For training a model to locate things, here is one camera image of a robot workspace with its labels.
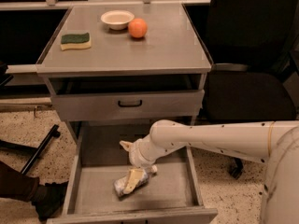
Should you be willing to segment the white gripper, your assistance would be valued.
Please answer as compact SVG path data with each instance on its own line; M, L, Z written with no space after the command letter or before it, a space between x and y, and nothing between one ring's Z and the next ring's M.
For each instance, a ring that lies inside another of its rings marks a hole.
M134 167L144 168L151 166L157 159L163 156L163 149L157 146L148 135L137 139L133 143L120 140L120 145L128 151L130 163ZM142 179L143 174L144 171L142 169L131 169L127 175L123 193L131 193Z

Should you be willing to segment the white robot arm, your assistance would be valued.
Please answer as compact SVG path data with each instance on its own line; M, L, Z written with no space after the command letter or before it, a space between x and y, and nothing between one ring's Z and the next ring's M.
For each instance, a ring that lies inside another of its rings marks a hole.
M260 224L299 224L298 121L187 126L159 120L147 136L121 145L138 168L183 147L265 163Z

